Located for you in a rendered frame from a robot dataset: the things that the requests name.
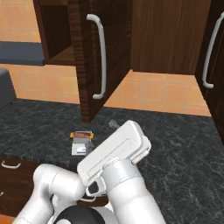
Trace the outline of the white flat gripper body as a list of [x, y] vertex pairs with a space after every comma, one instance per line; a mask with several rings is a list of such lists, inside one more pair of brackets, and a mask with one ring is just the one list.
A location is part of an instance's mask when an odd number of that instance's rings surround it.
[[128, 120], [77, 165], [84, 186], [90, 186], [113, 158], [129, 158], [135, 165], [151, 150], [151, 142], [137, 122]]

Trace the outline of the yellow and red bar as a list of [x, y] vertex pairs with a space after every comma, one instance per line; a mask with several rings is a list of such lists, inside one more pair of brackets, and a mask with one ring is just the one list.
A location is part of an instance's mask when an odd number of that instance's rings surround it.
[[71, 138], [89, 138], [92, 139], [94, 137], [94, 133], [91, 131], [74, 131], [70, 133]]

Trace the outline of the dark wood open cabinet door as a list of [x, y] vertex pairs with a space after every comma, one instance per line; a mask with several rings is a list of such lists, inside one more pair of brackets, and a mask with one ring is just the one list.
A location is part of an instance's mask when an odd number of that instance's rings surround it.
[[[81, 120], [90, 123], [130, 70], [132, 0], [68, 0]], [[106, 92], [102, 87], [102, 61], [98, 28], [87, 14], [100, 18], [107, 61]]]

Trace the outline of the dark wood closed cabinet door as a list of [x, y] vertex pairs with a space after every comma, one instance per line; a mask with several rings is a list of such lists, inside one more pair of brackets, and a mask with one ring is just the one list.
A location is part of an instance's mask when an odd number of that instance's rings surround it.
[[194, 74], [211, 0], [133, 0], [131, 69]]

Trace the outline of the dark wood open cabinet body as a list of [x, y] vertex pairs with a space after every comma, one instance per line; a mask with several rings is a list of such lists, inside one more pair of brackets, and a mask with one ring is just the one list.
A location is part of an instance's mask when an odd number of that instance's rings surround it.
[[74, 66], [67, 0], [32, 0], [47, 65]]

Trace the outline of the dark wood drawer front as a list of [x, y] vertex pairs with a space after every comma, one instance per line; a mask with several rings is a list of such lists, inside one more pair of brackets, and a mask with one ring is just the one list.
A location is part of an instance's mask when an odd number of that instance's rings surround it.
[[[21, 166], [16, 169], [6, 169], [1, 166], [5, 161], [7, 165]], [[53, 163], [43, 159], [27, 161], [18, 158], [0, 157], [0, 214], [16, 217], [33, 191], [33, 173], [41, 164]]]

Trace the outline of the grey appliance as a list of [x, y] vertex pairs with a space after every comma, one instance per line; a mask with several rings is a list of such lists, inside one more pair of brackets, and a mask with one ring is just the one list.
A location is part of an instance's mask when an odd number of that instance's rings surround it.
[[11, 76], [6, 68], [0, 67], [0, 110], [16, 99]]

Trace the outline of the dark blue-grey range hood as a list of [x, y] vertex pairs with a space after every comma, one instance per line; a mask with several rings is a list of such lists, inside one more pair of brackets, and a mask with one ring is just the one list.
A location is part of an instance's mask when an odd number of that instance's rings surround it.
[[44, 66], [42, 45], [33, 42], [0, 42], [0, 64]]

